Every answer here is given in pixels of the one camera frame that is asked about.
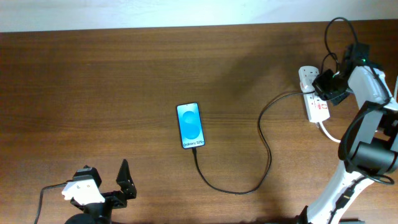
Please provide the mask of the white power strip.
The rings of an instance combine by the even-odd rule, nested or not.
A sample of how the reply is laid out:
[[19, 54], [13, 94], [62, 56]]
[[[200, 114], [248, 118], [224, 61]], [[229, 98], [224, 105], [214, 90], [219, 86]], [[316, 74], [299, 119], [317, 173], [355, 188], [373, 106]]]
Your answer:
[[[319, 70], [313, 66], [302, 66], [298, 70], [298, 75], [301, 79], [304, 76], [317, 77]], [[323, 101], [316, 93], [304, 93], [303, 95], [305, 107], [307, 110], [308, 120], [311, 123], [321, 123], [330, 117], [329, 109], [326, 101]]]

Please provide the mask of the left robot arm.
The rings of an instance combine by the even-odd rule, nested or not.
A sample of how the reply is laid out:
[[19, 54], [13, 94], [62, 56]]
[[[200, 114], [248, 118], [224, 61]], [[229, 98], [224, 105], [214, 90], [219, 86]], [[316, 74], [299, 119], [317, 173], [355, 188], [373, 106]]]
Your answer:
[[84, 166], [75, 172], [72, 180], [62, 190], [62, 195], [81, 213], [70, 217], [67, 223], [111, 223], [112, 211], [127, 207], [127, 201], [137, 196], [129, 164], [125, 159], [116, 177], [120, 189], [101, 193], [101, 183], [98, 170], [94, 167]]

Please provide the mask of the blue Samsung Galaxy smartphone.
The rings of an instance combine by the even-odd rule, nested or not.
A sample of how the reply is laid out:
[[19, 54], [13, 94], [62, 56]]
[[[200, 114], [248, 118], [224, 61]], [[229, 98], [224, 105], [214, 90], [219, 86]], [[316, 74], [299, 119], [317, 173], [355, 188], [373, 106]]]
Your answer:
[[198, 103], [177, 105], [176, 109], [182, 147], [192, 149], [204, 146], [205, 136]]

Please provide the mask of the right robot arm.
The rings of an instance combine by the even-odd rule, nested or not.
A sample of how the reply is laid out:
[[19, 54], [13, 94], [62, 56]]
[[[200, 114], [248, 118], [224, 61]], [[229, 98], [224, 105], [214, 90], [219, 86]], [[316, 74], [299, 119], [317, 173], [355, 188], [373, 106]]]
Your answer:
[[296, 223], [339, 223], [359, 194], [371, 184], [393, 185], [389, 173], [397, 169], [397, 102], [385, 74], [369, 61], [369, 45], [347, 47], [340, 69], [327, 70], [313, 80], [304, 95], [334, 105], [355, 96], [359, 111], [341, 137], [339, 164], [326, 189], [295, 217]]

